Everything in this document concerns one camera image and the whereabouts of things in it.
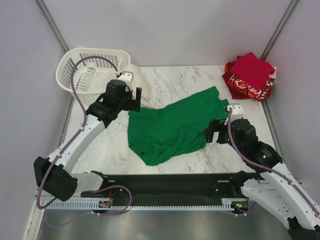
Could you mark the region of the white cream t-shirt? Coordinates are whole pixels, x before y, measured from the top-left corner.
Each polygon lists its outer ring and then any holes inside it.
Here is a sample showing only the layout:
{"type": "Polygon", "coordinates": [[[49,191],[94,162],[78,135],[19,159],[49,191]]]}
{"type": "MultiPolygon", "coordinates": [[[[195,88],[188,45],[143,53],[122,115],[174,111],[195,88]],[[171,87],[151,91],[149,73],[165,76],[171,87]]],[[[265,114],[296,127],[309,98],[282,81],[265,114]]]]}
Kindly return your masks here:
{"type": "Polygon", "coordinates": [[[133,79],[131,81],[130,87],[130,89],[132,90],[133,98],[136,98],[136,89],[141,88],[141,106],[152,109],[152,87],[143,76],[141,68],[135,64],[130,63],[124,68],[124,72],[129,72],[133,74],[133,79]]]}

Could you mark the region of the green t-shirt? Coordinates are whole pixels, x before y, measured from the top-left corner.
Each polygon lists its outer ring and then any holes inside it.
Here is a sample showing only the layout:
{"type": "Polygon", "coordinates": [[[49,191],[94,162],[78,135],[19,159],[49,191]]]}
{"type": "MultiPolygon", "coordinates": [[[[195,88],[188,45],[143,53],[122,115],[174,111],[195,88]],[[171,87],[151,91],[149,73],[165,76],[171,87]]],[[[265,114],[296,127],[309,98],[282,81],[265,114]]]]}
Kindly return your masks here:
{"type": "Polygon", "coordinates": [[[201,150],[207,144],[204,130],[212,119],[227,118],[228,104],[210,87],[164,108],[130,111],[128,146],[147,166],[201,150]]]}

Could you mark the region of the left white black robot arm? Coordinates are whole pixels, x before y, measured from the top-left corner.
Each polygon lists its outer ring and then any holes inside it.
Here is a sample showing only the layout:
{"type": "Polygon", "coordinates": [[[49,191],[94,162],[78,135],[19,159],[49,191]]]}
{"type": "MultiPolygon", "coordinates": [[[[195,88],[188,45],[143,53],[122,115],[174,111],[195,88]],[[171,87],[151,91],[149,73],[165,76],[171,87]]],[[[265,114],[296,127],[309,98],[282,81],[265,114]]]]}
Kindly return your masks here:
{"type": "Polygon", "coordinates": [[[94,192],[99,197],[109,193],[109,183],[98,173],[72,174],[72,171],[91,142],[121,111],[140,110],[141,96],[141,87],[132,91],[122,80],[114,79],[107,84],[106,91],[84,111],[83,123],[75,132],[48,157],[39,156],[34,161],[38,203],[43,191],[62,202],[69,200],[75,193],[94,192]]]}

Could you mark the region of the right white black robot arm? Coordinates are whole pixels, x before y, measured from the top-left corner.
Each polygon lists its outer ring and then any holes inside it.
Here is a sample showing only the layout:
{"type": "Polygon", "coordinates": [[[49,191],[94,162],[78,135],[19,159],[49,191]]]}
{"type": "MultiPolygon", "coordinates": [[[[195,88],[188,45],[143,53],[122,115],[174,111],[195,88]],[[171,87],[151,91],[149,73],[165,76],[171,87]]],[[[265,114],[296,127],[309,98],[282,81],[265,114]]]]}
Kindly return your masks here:
{"type": "Polygon", "coordinates": [[[266,180],[278,193],[274,195],[253,179],[239,171],[230,178],[229,191],[235,197],[244,195],[271,213],[287,229],[293,240],[320,238],[320,206],[303,190],[270,145],[259,140],[256,129],[247,119],[228,123],[225,119],[212,119],[204,130],[207,143],[214,133],[218,144],[229,144],[245,164],[266,180]]]}

